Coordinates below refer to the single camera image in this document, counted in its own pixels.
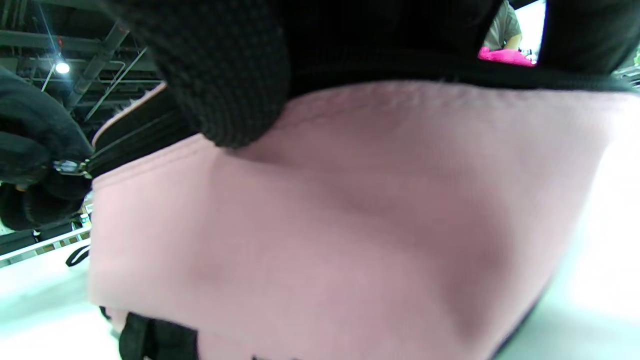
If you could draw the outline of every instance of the white floor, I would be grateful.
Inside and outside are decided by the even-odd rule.
[[[88,242],[0,269],[0,359],[120,358],[111,326],[88,300],[88,261],[65,264]]]
[[[500,360],[640,359],[640,145],[631,140],[607,153],[574,249]],[[119,359],[87,299],[88,262],[65,265],[84,243],[0,269],[2,359]]]

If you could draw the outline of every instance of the zipper pull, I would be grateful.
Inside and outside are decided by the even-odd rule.
[[[89,159],[80,163],[73,160],[59,160],[53,162],[53,169],[62,175],[84,176],[87,179],[92,179],[93,177],[87,171],[87,164],[89,164]]]

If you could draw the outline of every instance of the black zipper track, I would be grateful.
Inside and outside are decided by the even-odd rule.
[[[442,54],[332,49],[298,54],[289,98],[337,86],[384,80],[430,80],[492,88],[636,92],[610,76],[566,74]],[[105,130],[86,171],[98,177],[197,133],[164,91]]]
[[[96,178],[195,134],[182,112],[174,109],[97,151],[87,163],[86,171]]]

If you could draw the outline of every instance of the hand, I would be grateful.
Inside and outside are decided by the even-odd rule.
[[[83,161],[93,150],[64,107],[0,68],[0,220],[34,229],[75,213],[91,181],[63,176],[54,160]]]

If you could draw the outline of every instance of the person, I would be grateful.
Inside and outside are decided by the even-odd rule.
[[[522,31],[520,31],[520,23],[509,0],[504,0],[498,14],[493,20],[486,39],[484,47],[488,47],[490,51],[501,49],[518,50],[522,42]]]

